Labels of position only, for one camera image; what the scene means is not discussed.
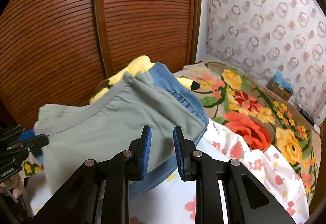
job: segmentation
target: finger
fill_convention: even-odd
[[[8,187],[10,185],[9,180],[5,180],[3,183],[0,184],[0,187]]]
[[[12,179],[9,181],[8,189],[10,190],[12,188],[15,188],[18,184],[18,180],[20,180],[19,175],[14,175]]]
[[[17,187],[15,187],[12,191],[14,198],[17,199],[23,193],[23,191],[24,191],[24,185],[22,184],[22,181],[19,178]]]

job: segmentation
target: louvered wardrobe door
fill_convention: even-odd
[[[101,61],[92,0],[11,0],[0,17],[0,99],[25,128],[46,103],[87,104]]]
[[[175,72],[194,62],[200,0],[95,0],[108,72],[139,55]]]

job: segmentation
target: blue gripper pad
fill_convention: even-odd
[[[147,174],[147,167],[149,161],[149,151],[151,149],[151,142],[152,142],[152,128],[148,126],[146,139],[144,144],[144,149],[141,154],[141,179],[143,180],[145,175]]]
[[[184,170],[183,156],[182,156],[181,147],[180,147],[180,139],[179,139],[176,127],[173,129],[173,143],[174,143],[174,149],[175,149],[175,156],[177,158],[179,175],[180,175],[181,180],[183,180],[184,176],[185,176],[185,170]]]

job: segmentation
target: cardboard box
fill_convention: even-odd
[[[288,101],[292,96],[293,92],[286,89],[284,86],[277,82],[272,82],[269,88],[274,94],[280,96],[282,99]]]

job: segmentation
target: human hand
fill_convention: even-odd
[[[3,183],[0,184],[0,193],[4,193],[5,189],[13,189],[12,194],[14,198],[18,198],[23,190],[24,190],[24,185],[22,183],[22,180],[19,176],[19,174],[16,174],[9,179],[5,180]]]

